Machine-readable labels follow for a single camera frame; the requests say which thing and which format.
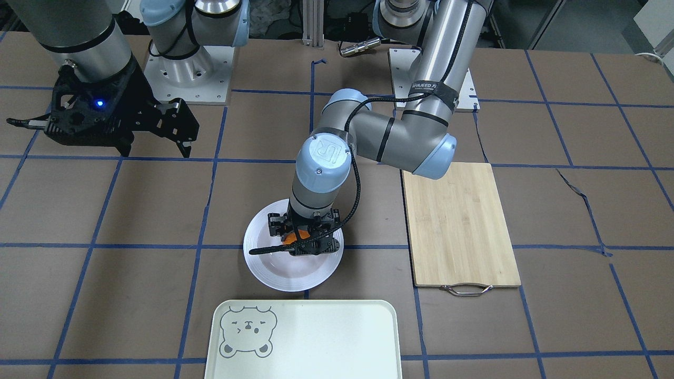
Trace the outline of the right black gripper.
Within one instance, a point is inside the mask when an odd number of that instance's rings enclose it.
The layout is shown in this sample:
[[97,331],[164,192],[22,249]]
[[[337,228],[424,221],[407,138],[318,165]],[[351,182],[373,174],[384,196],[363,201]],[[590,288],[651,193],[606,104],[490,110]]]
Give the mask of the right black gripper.
[[44,134],[68,146],[116,148],[122,156],[132,149],[133,132],[151,132],[176,143],[183,158],[190,158],[199,123],[181,98],[157,101],[137,60],[108,79],[82,82],[73,65],[58,70],[51,113],[47,118],[7,118],[7,123]]

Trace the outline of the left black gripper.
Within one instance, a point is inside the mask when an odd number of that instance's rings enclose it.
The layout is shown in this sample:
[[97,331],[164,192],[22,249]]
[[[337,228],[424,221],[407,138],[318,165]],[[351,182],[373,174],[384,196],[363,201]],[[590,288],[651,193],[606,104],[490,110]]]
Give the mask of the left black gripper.
[[334,238],[334,233],[317,238],[339,223],[340,213],[335,208],[323,216],[315,213],[312,218],[306,218],[289,206],[286,213],[269,213],[267,218],[270,235],[281,237],[282,243],[281,247],[273,247],[272,252],[287,251],[292,256],[317,256],[335,253],[340,249],[340,242]]

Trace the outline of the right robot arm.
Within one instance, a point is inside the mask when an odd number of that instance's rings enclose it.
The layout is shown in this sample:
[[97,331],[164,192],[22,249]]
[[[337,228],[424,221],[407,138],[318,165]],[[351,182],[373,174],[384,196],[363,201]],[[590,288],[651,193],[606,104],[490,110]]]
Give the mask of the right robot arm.
[[67,146],[116,148],[127,157],[135,132],[170,139],[190,157],[199,123],[190,103],[223,103],[216,58],[246,45],[248,1],[142,1],[151,41],[141,68],[104,1],[10,1],[58,65],[49,113],[8,118]]

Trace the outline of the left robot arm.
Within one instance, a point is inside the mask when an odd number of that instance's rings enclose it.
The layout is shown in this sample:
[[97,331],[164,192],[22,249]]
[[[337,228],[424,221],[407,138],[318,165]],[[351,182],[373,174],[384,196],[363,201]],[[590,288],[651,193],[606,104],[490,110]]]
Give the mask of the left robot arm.
[[340,246],[334,233],[360,202],[357,156],[429,179],[446,174],[457,148],[448,122],[492,5],[377,2],[377,33],[421,49],[407,95],[366,97],[350,88],[332,94],[297,155],[286,213],[268,215],[268,231],[282,243],[253,248],[251,255],[335,253]]

